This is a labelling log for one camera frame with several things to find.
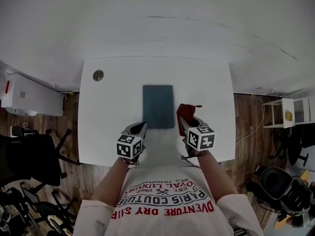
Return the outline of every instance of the black and white marker cube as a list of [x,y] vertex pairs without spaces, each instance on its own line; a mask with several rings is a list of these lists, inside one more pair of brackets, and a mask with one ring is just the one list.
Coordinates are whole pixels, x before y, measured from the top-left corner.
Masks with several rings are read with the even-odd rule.
[[196,151],[207,150],[214,147],[216,135],[208,126],[189,128],[187,144]]
[[117,155],[133,159],[142,151],[142,138],[122,134],[116,141]]

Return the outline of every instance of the white sleeve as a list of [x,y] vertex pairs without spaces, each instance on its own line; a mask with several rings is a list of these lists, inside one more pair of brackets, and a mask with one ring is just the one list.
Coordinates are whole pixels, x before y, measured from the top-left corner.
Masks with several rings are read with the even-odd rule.
[[101,201],[83,200],[73,236],[103,236],[114,209]]
[[224,196],[218,200],[217,206],[234,230],[244,229],[249,236],[263,236],[257,216],[246,195]]

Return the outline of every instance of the red cloth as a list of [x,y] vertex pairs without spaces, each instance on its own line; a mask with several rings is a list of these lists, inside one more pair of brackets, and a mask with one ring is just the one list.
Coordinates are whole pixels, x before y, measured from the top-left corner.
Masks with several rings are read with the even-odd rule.
[[195,114],[196,108],[201,108],[201,105],[193,106],[188,104],[181,104],[179,105],[176,115],[177,115],[177,122],[179,128],[179,134],[185,137],[184,131],[181,129],[181,120],[180,117],[183,117],[184,120],[187,122],[188,125],[192,125],[193,115]]

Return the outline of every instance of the white cable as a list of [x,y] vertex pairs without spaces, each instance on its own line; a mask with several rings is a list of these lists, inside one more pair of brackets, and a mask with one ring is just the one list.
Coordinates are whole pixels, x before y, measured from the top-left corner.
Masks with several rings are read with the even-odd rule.
[[226,163],[226,161],[223,161],[222,166],[221,166],[221,169],[223,169],[223,168],[224,168],[225,163]]
[[[262,104],[264,104],[263,103],[263,101],[261,100],[261,99],[259,99],[259,98],[257,98],[257,97],[255,97],[255,96],[252,96],[253,98],[256,98],[256,99],[258,99],[258,100],[260,100],[261,101],[261,103]],[[257,129],[255,129],[252,133],[254,133],[254,132],[256,132],[258,129],[259,129],[259,127],[260,127],[260,125],[262,124],[262,121],[264,120],[264,116],[265,116],[265,106],[263,106],[264,107],[264,112],[262,113],[262,119],[261,119],[261,122],[260,122],[260,124],[258,125],[258,127],[257,127]],[[243,139],[245,139],[245,138],[247,138],[247,137],[249,137],[249,136],[251,136],[251,134],[252,133],[250,133],[249,135],[247,135],[247,136],[245,136],[245,137],[243,137],[243,138],[241,138],[241,139],[239,139],[238,140],[238,142],[235,144],[235,146],[241,141],[241,140],[243,140]]]

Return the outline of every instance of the yellow object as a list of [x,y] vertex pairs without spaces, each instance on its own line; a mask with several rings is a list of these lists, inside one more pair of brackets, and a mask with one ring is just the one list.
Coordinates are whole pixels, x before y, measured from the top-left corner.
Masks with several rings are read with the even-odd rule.
[[[54,226],[54,224],[51,222],[51,220],[54,220],[58,225],[62,225],[63,221],[61,219],[59,219],[56,215],[49,215],[48,217],[48,221],[50,222],[50,224]],[[67,234],[68,236],[72,236],[72,232],[70,232],[67,228],[63,228],[63,231],[65,234]]]
[[288,121],[292,121],[293,120],[293,114],[290,111],[286,111],[285,119]]
[[[311,173],[310,173],[310,171],[309,170],[305,170],[301,174],[300,178],[302,180],[306,181],[307,183],[310,183],[310,180],[311,180]],[[274,229],[277,230],[277,229],[280,229],[281,227],[283,227],[284,225],[286,225],[286,221],[290,217],[291,217],[290,215],[287,215],[286,218],[284,220],[280,221],[280,222],[276,219],[275,224],[274,224]]]

